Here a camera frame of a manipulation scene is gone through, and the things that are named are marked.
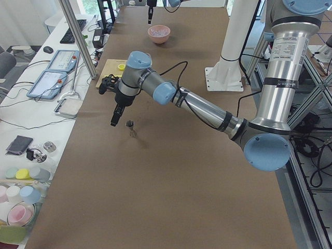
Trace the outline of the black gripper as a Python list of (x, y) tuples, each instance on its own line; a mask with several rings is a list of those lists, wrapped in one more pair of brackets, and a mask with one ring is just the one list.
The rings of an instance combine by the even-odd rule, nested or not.
[(153, 18), (153, 13), (154, 13), (154, 7), (157, 6), (157, 0), (147, 0), (146, 4), (149, 7), (149, 9), (148, 9), (148, 24), (151, 24), (152, 18)]
[(125, 95), (120, 90), (116, 91), (115, 101), (116, 101), (117, 105), (114, 109), (113, 116), (110, 121), (111, 126), (115, 127), (118, 124), (119, 119), (121, 118), (121, 116), (125, 110), (124, 106), (132, 105), (134, 99), (135, 99), (135, 96)]

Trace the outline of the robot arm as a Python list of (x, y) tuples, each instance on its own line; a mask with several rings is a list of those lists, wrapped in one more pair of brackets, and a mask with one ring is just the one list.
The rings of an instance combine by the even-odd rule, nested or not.
[(273, 33), (273, 46), (264, 78), (259, 107), (247, 121), (222, 110), (151, 68), (144, 52), (131, 52), (121, 79), (115, 85), (117, 103), (112, 119), (116, 126), (124, 109), (140, 91), (161, 105), (174, 103), (187, 109), (211, 128), (225, 132), (243, 150), (247, 161), (263, 171), (286, 165), (291, 148), (287, 117), (307, 52), (309, 39), (318, 32), (331, 1), (268, 1), (266, 24)]
[[(171, 5), (171, 7), (176, 7), (178, 9), (181, 3), (184, 2), (184, 0), (173, 0), (168, 2)], [(154, 7), (157, 6), (157, 0), (147, 0), (147, 6), (148, 6), (148, 24), (151, 24), (154, 13)]]

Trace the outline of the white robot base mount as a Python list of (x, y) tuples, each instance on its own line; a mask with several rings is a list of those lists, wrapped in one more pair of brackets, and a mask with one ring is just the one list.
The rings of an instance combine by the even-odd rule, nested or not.
[(243, 91), (239, 59), (259, 5), (258, 0), (234, 1), (220, 59), (214, 67), (205, 68), (208, 91)]

